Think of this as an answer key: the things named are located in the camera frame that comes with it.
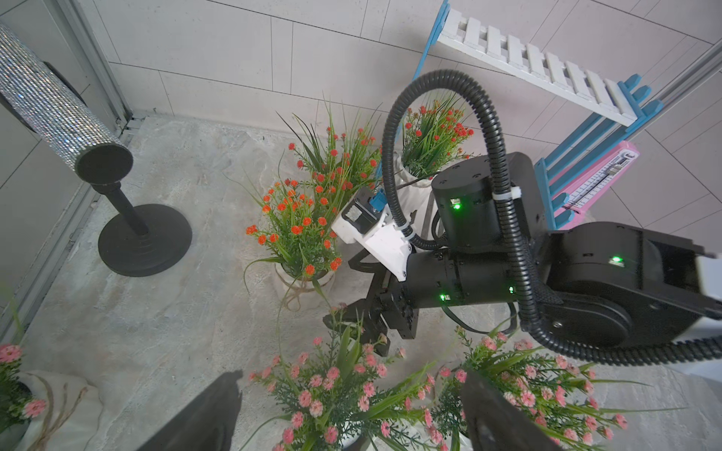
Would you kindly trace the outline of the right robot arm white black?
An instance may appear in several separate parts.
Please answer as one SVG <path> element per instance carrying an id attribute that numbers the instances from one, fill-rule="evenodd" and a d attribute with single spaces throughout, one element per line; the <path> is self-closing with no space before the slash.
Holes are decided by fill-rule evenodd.
<path id="1" fill-rule="evenodd" d="M 412 81 L 393 104 L 383 144 L 392 146 L 406 109 L 445 89 L 471 107 L 487 152 L 455 163 L 432 181 L 442 235 L 417 235 L 400 202 L 391 155 L 382 159 L 385 206 L 367 188 L 345 205 L 333 229 L 362 250 L 352 269 L 372 274 L 366 297 L 340 321 L 363 325 L 361 340 L 389 330 L 412 339 L 419 312 L 503 303 L 511 328 L 539 344 L 608 366 L 684 364 L 721 356 L 721 300 L 712 291 L 718 256 L 688 239 L 612 222 L 546 227 L 532 163 L 507 152 L 496 109 L 461 71 Z"/>

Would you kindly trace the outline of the red flower pot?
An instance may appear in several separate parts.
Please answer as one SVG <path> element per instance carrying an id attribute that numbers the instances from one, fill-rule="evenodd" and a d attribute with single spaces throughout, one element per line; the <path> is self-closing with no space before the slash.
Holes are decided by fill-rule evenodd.
<path id="1" fill-rule="evenodd" d="M 297 115 L 284 123 L 296 138 L 290 150 L 296 155 L 297 167 L 310 175 L 305 185 L 316 210 L 333 221 L 359 189 L 373 190 L 380 184 L 381 143 L 375 132 L 381 117 L 373 112 L 337 122 L 331 107 L 326 112 L 324 131 Z"/>
<path id="2" fill-rule="evenodd" d="M 475 132 L 464 125 L 464 100 L 451 91 L 427 95 L 402 119 L 402 150 L 396 157 L 397 194 L 411 224 L 422 229 L 432 193 L 432 179 L 447 166 L 470 154 L 463 144 Z"/>
<path id="3" fill-rule="evenodd" d="M 244 271 L 270 264 L 281 285 L 281 305 L 289 311 L 299 311 L 306 294 L 325 303 L 327 286 L 343 263 L 327 206 L 297 180 L 276 182 L 264 193 L 253 185 L 241 187 L 261 209 L 261 221 L 247 227 L 246 236 L 267 252 Z"/>

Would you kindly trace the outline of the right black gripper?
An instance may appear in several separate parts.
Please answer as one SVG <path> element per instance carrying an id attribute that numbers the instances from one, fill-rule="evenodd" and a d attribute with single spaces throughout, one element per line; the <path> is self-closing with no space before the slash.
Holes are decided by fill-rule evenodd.
<path id="1" fill-rule="evenodd" d="M 413 339 L 420 310 L 440 308 L 449 313 L 451 258 L 447 249 L 411 254 L 410 274 L 405 281 L 398 280 L 382 263 L 365 261 L 369 256 L 370 252 L 363 249 L 350 260 L 353 270 L 372 275 L 366 296 L 326 315 L 323 323 L 329 329 L 344 332 L 360 324 L 360 341 L 364 344 L 374 344 L 391 330 L 403 339 Z"/>

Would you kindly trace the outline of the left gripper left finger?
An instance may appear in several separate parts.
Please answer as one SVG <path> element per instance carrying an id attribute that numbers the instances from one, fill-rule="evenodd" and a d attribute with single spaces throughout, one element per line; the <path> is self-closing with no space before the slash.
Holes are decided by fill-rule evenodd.
<path id="1" fill-rule="evenodd" d="M 242 377 L 242 370 L 220 375 L 139 450 L 231 449 L 242 408 L 243 394 L 238 385 Z"/>

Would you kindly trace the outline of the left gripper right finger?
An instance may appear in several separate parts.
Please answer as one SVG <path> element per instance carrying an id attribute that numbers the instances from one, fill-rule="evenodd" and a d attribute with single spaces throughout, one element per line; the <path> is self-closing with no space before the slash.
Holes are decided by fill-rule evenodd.
<path id="1" fill-rule="evenodd" d="M 474 450 L 561 450 L 477 371 L 467 372 L 460 400 Z"/>

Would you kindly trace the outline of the red flower pot back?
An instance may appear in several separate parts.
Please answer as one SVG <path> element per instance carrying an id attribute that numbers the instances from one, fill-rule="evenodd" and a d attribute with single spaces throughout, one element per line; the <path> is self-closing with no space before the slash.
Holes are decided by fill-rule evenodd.
<path id="1" fill-rule="evenodd" d="M 359 189 L 373 190 L 380 184 L 381 143 L 375 132 L 381 117 L 373 112 L 337 122 L 331 107 L 326 112 L 324 131 L 297 115 L 284 123 L 296 138 L 290 150 L 296 155 L 297 167 L 310 175 L 305 185 L 316 210 L 333 221 Z"/>

